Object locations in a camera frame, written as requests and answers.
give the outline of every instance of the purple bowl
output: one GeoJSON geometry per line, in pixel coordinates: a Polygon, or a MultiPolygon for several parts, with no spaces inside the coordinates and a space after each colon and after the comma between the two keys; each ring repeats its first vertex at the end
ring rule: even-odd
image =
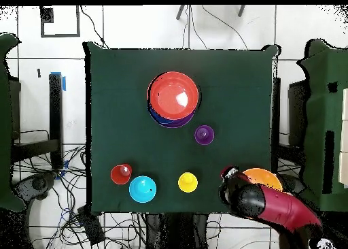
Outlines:
{"type": "Polygon", "coordinates": [[[157,112],[151,106],[149,106],[149,113],[151,114],[152,118],[155,119],[156,122],[158,122],[159,124],[169,124],[174,121],[158,115],[157,112]]]}
{"type": "Polygon", "coordinates": [[[214,130],[207,125],[202,125],[194,132],[194,138],[200,145],[208,145],[214,139],[214,130]]]}
{"type": "Polygon", "coordinates": [[[186,124],[189,123],[189,121],[192,119],[194,113],[196,110],[194,110],[191,114],[187,115],[186,117],[182,118],[182,119],[178,119],[178,120],[174,120],[172,123],[167,123],[167,124],[160,124],[163,127],[166,128],[179,128],[182,127],[186,124]]]}

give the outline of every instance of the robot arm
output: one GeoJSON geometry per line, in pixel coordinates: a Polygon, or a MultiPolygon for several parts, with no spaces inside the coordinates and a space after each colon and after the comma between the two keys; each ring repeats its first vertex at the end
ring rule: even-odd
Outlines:
{"type": "Polygon", "coordinates": [[[288,241],[297,239],[300,249],[317,249],[324,238],[320,219],[295,196],[261,184],[252,184],[238,167],[225,168],[220,199],[231,214],[251,218],[287,231],[288,241]]]}

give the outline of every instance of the red bowl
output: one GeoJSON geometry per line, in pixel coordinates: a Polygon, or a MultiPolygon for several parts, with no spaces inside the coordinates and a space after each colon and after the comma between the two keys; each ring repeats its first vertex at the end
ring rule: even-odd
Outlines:
{"type": "Polygon", "coordinates": [[[198,103],[198,89],[187,75],[166,72],[158,76],[147,89],[150,105],[160,116],[178,120],[190,115],[198,103]]]}
{"type": "Polygon", "coordinates": [[[111,179],[112,181],[114,181],[114,183],[116,184],[126,184],[129,179],[131,178],[131,174],[132,174],[132,167],[128,164],[121,164],[121,165],[116,165],[111,173],[111,179]],[[122,169],[127,168],[128,172],[124,172],[122,171],[122,169]]]}

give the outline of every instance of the table leg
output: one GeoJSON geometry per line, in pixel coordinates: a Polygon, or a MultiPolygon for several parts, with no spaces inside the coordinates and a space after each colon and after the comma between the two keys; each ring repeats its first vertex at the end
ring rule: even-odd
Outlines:
{"type": "Polygon", "coordinates": [[[179,11],[177,13],[177,20],[180,19],[181,13],[184,10],[185,5],[180,5],[179,11]]]}
{"type": "Polygon", "coordinates": [[[244,11],[245,5],[241,6],[241,9],[239,10],[238,17],[242,17],[242,13],[244,11]]]}

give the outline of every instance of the green cloth panel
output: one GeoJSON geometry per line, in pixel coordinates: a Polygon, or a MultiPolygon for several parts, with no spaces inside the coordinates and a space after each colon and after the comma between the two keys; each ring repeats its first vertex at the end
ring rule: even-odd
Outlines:
{"type": "Polygon", "coordinates": [[[0,34],[0,208],[22,211],[25,208],[23,200],[17,198],[11,190],[11,147],[12,147],[12,118],[10,88],[6,54],[18,45],[19,40],[12,34],[0,34]]]}
{"type": "Polygon", "coordinates": [[[272,59],[276,46],[262,51],[114,50],[88,43],[92,87],[92,211],[227,212],[218,197],[220,172],[270,167],[272,59]],[[147,110],[146,91],[160,73],[179,71],[199,84],[202,102],[184,127],[157,124],[147,110]],[[194,132],[209,125],[215,139],[195,142],[194,132]],[[117,164],[133,168],[130,181],[116,185],[117,164]],[[177,181],[185,172],[198,178],[192,193],[177,181]],[[149,203],[132,200],[132,179],[145,175],[157,185],[149,203]]]}
{"type": "Polygon", "coordinates": [[[302,196],[321,211],[348,212],[348,189],[338,181],[341,150],[343,89],[348,88],[348,51],[334,49],[320,39],[310,43],[309,57],[301,64],[308,71],[311,96],[307,101],[308,126],[304,139],[306,165],[303,180],[313,191],[302,196]],[[328,83],[337,82],[329,93],[328,83]],[[323,194],[326,131],[334,131],[332,193],[323,194]]]}

